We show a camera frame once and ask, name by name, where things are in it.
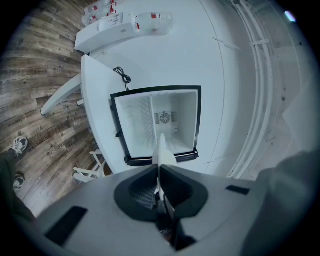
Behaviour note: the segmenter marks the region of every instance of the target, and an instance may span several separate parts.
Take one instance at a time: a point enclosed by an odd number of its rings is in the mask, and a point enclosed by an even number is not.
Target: mini fridge
[[[111,109],[129,166],[152,164],[161,134],[177,162],[199,157],[201,86],[148,87],[111,94]]]

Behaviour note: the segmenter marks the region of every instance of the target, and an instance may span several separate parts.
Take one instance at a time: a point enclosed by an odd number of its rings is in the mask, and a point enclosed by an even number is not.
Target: white wall
[[[248,34],[236,10],[223,0],[200,1],[219,39],[224,72],[223,115],[206,173],[226,177],[244,146],[253,117],[254,58]]]
[[[277,111],[272,113],[275,124],[270,128],[269,139],[264,141],[264,150],[259,152],[256,164],[241,176],[255,180],[261,170],[316,147],[320,83],[319,66],[308,41],[298,25],[288,21],[285,10],[274,1],[249,2],[269,34],[273,48],[273,87],[278,91]]]

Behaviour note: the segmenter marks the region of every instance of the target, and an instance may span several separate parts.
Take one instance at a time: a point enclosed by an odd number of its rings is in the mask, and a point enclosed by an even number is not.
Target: white shoe
[[[9,150],[12,150],[15,152],[16,157],[18,157],[19,154],[22,154],[24,150],[26,150],[28,146],[28,139],[26,137],[17,137],[14,139],[12,146]]]
[[[18,191],[22,188],[26,181],[26,178],[22,174],[17,174],[14,178],[14,183],[13,183],[13,190]]]

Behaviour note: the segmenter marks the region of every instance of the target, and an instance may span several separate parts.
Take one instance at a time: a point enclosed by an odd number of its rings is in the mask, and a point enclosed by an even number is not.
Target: plastic container
[[[104,8],[110,8],[111,5],[117,6],[119,4],[122,4],[123,0],[101,0],[95,3],[90,4],[86,8],[84,8],[84,13],[86,15],[104,9]]]
[[[108,17],[108,16],[116,14],[116,13],[117,13],[117,11],[113,9],[113,5],[110,5],[110,7],[106,7],[106,8],[102,8],[102,9],[100,8],[98,10],[90,12],[87,15],[84,15],[82,17],[82,24],[87,27],[96,21],[99,21],[105,17]]]
[[[174,25],[171,12],[146,12],[135,18],[136,27],[142,35],[166,35]]]

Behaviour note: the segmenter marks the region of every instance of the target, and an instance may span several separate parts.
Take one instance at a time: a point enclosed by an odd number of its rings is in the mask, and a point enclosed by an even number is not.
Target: wooden floor
[[[17,136],[29,139],[17,171],[26,183],[17,193],[35,216],[79,186],[73,167],[90,168],[97,145],[83,106],[74,93],[46,116],[40,109],[81,72],[74,50],[84,8],[94,0],[45,0],[8,43],[0,62],[0,152]]]

